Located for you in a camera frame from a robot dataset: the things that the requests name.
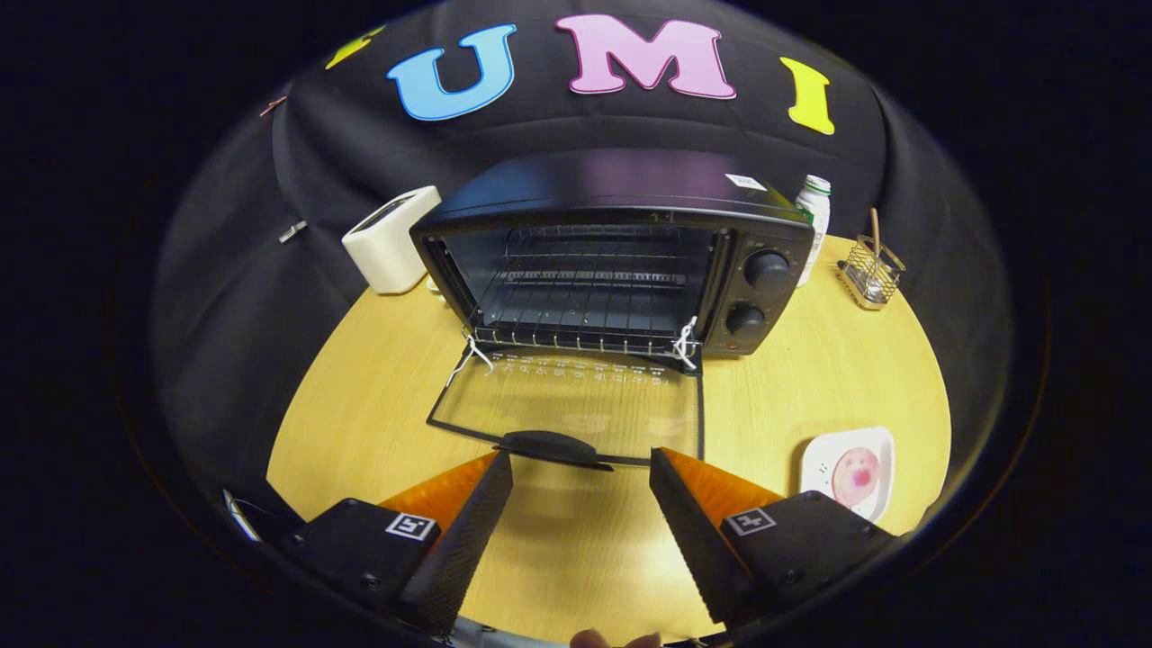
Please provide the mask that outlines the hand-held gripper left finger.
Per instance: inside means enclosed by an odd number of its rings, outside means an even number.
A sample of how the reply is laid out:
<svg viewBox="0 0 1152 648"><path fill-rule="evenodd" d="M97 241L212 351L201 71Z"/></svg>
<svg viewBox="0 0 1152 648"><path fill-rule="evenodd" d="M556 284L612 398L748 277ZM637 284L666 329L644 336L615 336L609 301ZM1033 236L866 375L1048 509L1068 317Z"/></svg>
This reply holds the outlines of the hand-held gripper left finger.
<svg viewBox="0 0 1152 648"><path fill-rule="evenodd" d="M293 565L370 615L444 635L511 489L510 458L493 451L382 503L344 498L279 547Z"/></svg>

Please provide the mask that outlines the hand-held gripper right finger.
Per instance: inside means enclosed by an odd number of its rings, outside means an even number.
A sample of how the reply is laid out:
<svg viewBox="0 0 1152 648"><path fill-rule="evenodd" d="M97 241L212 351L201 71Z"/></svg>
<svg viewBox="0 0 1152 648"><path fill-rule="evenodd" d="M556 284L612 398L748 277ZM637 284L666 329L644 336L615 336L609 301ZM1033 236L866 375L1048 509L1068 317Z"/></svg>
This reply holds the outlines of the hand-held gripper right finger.
<svg viewBox="0 0 1152 648"><path fill-rule="evenodd" d="M708 618L729 628L802 606L896 545L819 491L785 497L669 447L651 451L649 485Z"/></svg>

